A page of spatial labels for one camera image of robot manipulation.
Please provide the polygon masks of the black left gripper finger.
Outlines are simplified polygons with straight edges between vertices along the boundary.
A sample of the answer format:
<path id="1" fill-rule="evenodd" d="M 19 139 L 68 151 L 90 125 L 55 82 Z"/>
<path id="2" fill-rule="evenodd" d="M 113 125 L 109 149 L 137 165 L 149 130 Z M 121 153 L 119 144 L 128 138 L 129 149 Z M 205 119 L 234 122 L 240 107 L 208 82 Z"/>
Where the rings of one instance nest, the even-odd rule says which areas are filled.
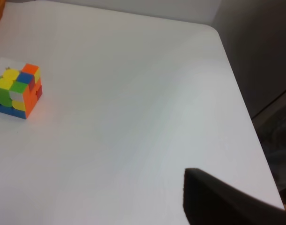
<path id="1" fill-rule="evenodd" d="M 286 225 L 285 210 L 197 168 L 185 170 L 183 210 L 191 225 Z"/>

